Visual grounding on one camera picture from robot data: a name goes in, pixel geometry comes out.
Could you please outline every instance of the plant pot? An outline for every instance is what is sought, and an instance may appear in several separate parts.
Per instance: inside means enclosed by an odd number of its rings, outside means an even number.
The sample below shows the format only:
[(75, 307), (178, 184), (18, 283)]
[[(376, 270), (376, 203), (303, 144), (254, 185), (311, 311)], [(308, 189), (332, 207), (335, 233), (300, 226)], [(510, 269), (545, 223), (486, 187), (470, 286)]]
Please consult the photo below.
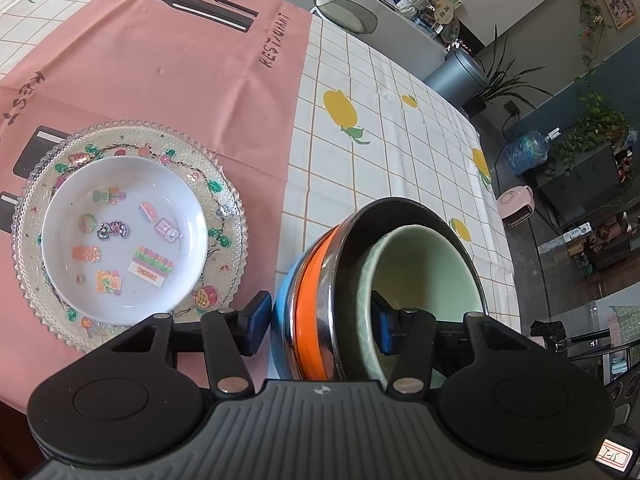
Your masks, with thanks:
[(484, 111), (485, 108), (486, 104), (477, 95), (474, 95), (471, 99), (469, 99), (469, 101), (462, 105), (462, 109), (469, 116), (469, 119)]

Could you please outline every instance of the trash can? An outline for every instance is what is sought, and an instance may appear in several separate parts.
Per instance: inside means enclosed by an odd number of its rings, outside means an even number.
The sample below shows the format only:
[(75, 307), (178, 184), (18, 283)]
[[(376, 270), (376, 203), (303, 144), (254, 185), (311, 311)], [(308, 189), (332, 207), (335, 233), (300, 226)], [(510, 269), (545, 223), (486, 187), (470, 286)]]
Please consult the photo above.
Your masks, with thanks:
[(445, 62), (424, 80), (452, 106), (460, 108), (473, 95), (489, 86), (489, 79), (476, 61), (463, 49), (451, 50)]

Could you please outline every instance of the pink placemat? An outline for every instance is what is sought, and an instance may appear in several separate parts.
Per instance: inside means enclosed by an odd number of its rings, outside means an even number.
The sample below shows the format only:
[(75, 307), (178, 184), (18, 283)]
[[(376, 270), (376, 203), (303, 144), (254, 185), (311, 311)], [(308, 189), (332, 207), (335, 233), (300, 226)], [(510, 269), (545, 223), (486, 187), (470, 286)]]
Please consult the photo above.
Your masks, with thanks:
[[(241, 308), (258, 290), (273, 293), (311, 16), (282, 0), (227, 0), (244, 10), (199, 1), (93, 0), (32, 50), (0, 82), (0, 190), (20, 195), (14, 165), (42, 125), (73, 133), (137, 119), (185, 132), (218, 154), (244, 204), (249, 255), (233, 303)], [(10, 236), (0, 238), (0, 398), (24, 410), (37, 384), (81, 355), (33, 315)], [(248, 360), (258, 387), (267, 360), (266, 344)], [(206, 385), (202, 356), (182, 356), (180, 368)]]

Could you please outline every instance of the painting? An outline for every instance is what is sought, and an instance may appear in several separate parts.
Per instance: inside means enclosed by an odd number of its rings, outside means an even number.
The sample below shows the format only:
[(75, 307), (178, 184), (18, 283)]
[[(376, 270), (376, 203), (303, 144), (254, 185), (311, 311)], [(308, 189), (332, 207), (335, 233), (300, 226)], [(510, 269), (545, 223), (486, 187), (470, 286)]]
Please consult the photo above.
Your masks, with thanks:
[(620, 30), (636, 17), (636, 8), (631, 0), (604, 0), (616, 28)]

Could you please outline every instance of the pink fan heater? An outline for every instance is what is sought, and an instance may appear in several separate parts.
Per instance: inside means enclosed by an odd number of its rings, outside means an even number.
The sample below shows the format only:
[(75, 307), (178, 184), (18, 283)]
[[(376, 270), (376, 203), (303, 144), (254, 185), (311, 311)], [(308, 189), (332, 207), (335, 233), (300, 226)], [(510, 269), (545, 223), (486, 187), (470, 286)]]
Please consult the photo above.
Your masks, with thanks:
[(529, 218), (536, 205), (529, 186), (508, 189), (498, 199), (498, 211), (505, 227), (513, 227)]

